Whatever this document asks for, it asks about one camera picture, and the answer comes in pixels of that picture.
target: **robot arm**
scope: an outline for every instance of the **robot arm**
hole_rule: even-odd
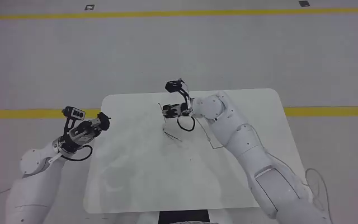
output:
[[[204,118],[217,140],[243,167],[253,196],[268,217],[284,224],[329,223],[309,202],[309,190],[301,180],[266,152],[255,129],[225,92],[190,102],[191,107],[186,107],[186,103],[165,105],[163,114],[166,118],[173,114]]]
[[[92,147],[85,144],[109,128],[109,118],[104,113],[77,127],[74,127],[75,121],[84,119],[84,111],[66,107],[63,114],[67,117],[63,136],[41,150],[28,150],[21,158],[23,177],[14,182],[6,200],[6,224],[43,223],[56,197],[65,162],[90,157]],[[91,153],[81,160],[72,159],[83,147],[89,147]]]

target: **gray floor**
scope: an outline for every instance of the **gray floor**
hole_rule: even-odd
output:
[[[92,1],[97,12],[299,8],[297,1]],[[312,7],[357,7],[352,0]],[[83,12],[85,1],[4,0],[0,14]],[[284,106],[358,105],[358,15],[0,20],[0,109],[100,108],[108,94],[273,88]],[[335,223],[356,223],[358,117],[288,118],[305,168],[324,176]],[[18,161],[62,133],[63,119],[0,119],[0,191]],[[91,215],[82,198],[89,161],[68,163],[45,223],[133,223],[137,214]],[[8,193],[0,194],[0,217]],[[258,208],[230,209],[235,223],[275,223]]]

